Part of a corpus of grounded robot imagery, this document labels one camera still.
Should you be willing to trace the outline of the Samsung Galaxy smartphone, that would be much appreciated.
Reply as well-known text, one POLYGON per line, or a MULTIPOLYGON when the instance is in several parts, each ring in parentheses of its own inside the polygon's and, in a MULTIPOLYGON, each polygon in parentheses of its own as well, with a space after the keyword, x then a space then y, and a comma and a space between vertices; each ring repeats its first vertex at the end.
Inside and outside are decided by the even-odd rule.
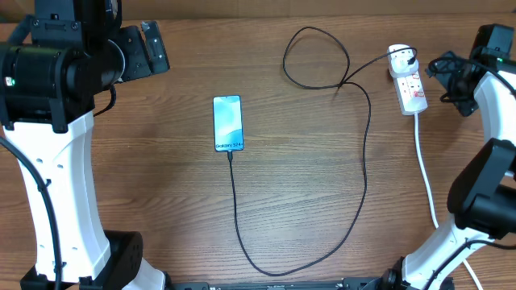
POLYGON ((213 99, 214 149, 242 151, 244 149, 243 116, 239 95, 213 99))

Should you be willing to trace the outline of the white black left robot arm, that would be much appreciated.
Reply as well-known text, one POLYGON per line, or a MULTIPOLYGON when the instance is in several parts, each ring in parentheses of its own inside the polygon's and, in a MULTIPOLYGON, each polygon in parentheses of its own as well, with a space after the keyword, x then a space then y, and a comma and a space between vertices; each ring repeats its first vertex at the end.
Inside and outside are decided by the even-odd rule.
POLYGON ((18 160, 36 238, 23 289, 170 289, 136 231, 104 230, 91 159, 94 98, 165 73, 158 24, 119 1, 37 0, 1 45, 1 144, 18 160))

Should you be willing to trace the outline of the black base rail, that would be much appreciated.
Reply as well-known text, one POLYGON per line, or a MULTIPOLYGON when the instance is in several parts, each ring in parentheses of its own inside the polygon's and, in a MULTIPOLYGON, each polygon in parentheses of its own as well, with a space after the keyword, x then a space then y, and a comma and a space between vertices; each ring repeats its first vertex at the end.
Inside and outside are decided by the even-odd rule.
POLYGON ((172 283, 165 288, 172 290, 362 290, 380 289, 380 286, 380 277, 354 277, 335 281, 271 282, 262 284, 172 283))

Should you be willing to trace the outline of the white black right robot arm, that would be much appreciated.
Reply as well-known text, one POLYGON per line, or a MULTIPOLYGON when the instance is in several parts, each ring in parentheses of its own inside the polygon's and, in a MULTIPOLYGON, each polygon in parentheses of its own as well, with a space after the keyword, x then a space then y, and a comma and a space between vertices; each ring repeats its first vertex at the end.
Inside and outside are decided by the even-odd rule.
POLYGON ((513 38, 512 27, 483 25, 467 58, 445 52, 428 64, 427 75, 446 90, 442 102, 464 117, 481 112, 485 144, 452 183, 447 220, 368 289, 452 289, 448 276, 460 264, 515 232, 515 190, 501 182, 515 176, 513 38))

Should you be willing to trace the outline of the white USB charger plug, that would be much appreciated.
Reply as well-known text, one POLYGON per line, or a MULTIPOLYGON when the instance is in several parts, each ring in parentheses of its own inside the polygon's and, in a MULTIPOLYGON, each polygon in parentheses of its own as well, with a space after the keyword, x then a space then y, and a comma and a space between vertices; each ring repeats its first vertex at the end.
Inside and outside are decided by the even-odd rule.
POLYGON ((418 71, 417 49, 406 44, 388 47, 389 73, 392 78, 408 77, 418 71))

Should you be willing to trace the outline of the white power strip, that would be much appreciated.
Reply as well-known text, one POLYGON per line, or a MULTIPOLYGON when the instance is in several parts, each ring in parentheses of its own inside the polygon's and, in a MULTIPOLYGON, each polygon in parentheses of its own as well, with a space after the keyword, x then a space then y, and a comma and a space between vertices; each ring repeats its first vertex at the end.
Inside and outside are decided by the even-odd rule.
POLYGON ((427 109, 427 99, 418 72, 395 78, 394 86, 402 115, 419 114, 427 109))

